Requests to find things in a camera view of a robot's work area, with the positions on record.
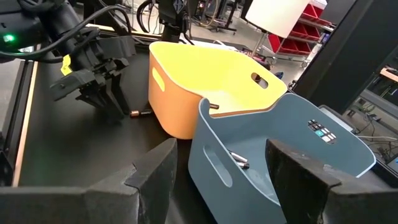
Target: black tabletop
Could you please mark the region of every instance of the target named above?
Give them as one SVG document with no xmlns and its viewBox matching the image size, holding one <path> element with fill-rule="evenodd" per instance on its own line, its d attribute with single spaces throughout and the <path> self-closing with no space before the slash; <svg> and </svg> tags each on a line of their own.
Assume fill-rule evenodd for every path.
<svg viewBox="0 0 398 224">
<path fill-rule="evenodd" d="M 109 124 L 98 110 L 75 100 L 78 92 L 52 101 L 49 86 L 62 77 L 60 67 L 39 64 L 20 186 L 89 186 L 170 138 L 155 116 Z M 124 70 L 123 89 L 132 110 L 148 104 L 148 71 L 148 52 L 138 52 Z M 214 223 L 188 173 L 190 145 L 178 141 L 177 180 L 167 223 Z"/>
</svg>

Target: yellow bin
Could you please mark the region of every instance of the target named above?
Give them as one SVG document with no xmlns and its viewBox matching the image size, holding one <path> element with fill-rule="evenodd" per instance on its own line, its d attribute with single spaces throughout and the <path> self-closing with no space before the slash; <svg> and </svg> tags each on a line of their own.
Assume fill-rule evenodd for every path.
<svg viewBox="0 0 398 224">
<path fill-rule="evenodd" d="M 179 139 L 192 139 L 202 98 L 220 106 L 210 110 L 212 116 L 224 116 L 266 110 L 287 91 L 284 82 L 239 52 L 169 42 L 149 49 L 149 103 L 163 129 Z M 257 75 L 268 87 L 253 80 Z"/>
</svg>

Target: cylindrical object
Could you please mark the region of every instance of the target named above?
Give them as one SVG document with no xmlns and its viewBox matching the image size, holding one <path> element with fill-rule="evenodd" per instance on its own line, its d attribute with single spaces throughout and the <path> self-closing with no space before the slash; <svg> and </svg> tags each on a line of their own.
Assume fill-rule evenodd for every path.
<svg viewBox="0 0 398 224">
<path fill-rule="evenodd" d="M 240 156 L 238 154 L 236 154 L 235 152 L 229 152 L 231 153 L 232 158 L 234 158 L 234 160 L 238 161 L 238 162 L 243 162 L 243 163 L 247 163 L 248 159 L 246 159 L 243 156 Z"/>
<path fill-rule="evenodd" d="M 248 169 L 250 168 L 250 164 L 245 163 L 245 162 L 237 162 L 238 166 L 240 166 L 242 169 Z"/>
<path fill-rule="evenodd" d="M 210 103 L 210 108 L 211 108 L 211 109 L 214 109 L 214 110 L 218 110 L 218 109 L 220 108 L 220 106 L 219 106 L 219 105 L 216 105 L 216 104 L 214 104 L 214 103 Z"/>
<path fill-rule="evenodd" d="M 154 111 L 151 109 L 144 109 L 142 111 L 138 111 L 138 110 L 134 110 L 130 112 L 130 117 L 131 118 L 136 118 L 139 116 L 145 116 L 145 115 L 150 115 L 152 114 Z"/>
</svg>

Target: red storage bin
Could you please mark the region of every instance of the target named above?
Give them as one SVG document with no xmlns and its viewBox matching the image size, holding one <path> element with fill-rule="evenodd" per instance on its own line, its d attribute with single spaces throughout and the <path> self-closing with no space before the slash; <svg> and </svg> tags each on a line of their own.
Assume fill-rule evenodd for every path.
<svg viewBox="0 0 398 224">
<path fill-rule="evenodd" d="M 331 22 L 329 22 L 329 21 L 320 19 L 321 15 L 322 15 L 322 12 L 323 12 L 323 9 L 320 9 L 318 7 L 313 6 L 313 10 L 315 11 L 315 14 L 317 15 L 317 18 L 318 18 L 314 22 L 316 22 L 317 24 L 324 25 L 324 26 L 328 26 L 328 25 L 331 24 Z"/>
<path fill-rule="evenodd" d="M 313 10 L 315 11 L 315 14 L 317 15 L 317 17 L 319 18 L 319 17 L 321 17 L 321 14 L 322 14 L 322 12 L 323 12 L 323 9 L 320 9 L 320 8 L 318 8 L 318 7 L 315 7 L 315 6 L 312 6 L 313 7 Z"/>
<path fill-rule="evenodd" d="M 303 13 L 301 14 L 301 18 L 314 22 L 318 19 L 318 16 L 311 4 L 307 4 Z"/>
<path fill-rule="evenodd" d="M 290 39 L 283 39 L 275 34 L 269 34 L 268 36 L 269 43 L 271 45 L 272 51 L 277 53 L 278 49 L 281 53 L 288 53 L 288 54 L 297 54 L 298 49 L 294 43 L 294 40 Z"/>
<path fill-rule="evenodd" d="M 308 4 L 305 7 L 303 13 L 301 14 L 301 18 L 308 20 L 308 21 L 316 22 L 317 24 L 321 24 L 324 26 L 330 25 L 331 22 L 325 21 L 323 19 L 319 19 L 322 12 L 323 12 L 323 9 L 320 9 L 318 7 L 314 7 L 311 4 Z"/>
<path fill-rule="evenodd" d="M 297 48 L 297 54 L 299 55 L 309 55 L 311 53 L 311 48 L 306 42 L 294 41 Z"/>
<path fill-rule="evenodd" d="M 307 36 L 305 37 L 305 39 L 307 40 L 314 40 L 314 41 L 318 41 L 319 38 L 321 38 L 321 35 L 318 32 L 318 29 L 312 26 L 308 26 L 308 25 L 303 25 L 304 29 L 307 33 Z"/>
<path fill-rule="evenodd" d="M 296 23 L 296 25 L 294 25 L 294 27 L 289 35 L 294 36 L 294 37 L 306 38 L 306 36 L 308 34 L 307 34 L 307 31 L 305 31 L 304 25 L 298 22 L 298 23 Z"/>
</svg>

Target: blue bin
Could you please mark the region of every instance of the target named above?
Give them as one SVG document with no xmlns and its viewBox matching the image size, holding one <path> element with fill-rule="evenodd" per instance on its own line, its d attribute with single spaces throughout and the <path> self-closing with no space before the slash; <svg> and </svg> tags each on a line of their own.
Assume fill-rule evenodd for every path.
<svg viewBox="0 0 398 224">
<path fill-rule="evenodd" d="M 267 170 L 268 138 L 356 177 L 376 163 L 365 143 L 295 94 L 285 94 L 265 112 L 212 118 L 209 109 L 202 99 L 188 169 L 220 224 L 286 223 Z M 333 144 L 308 127 L 312 119 L 337 137 Z M 242 170 L 227 149 L 248 159 L 250 168 Z"/>
</svg>

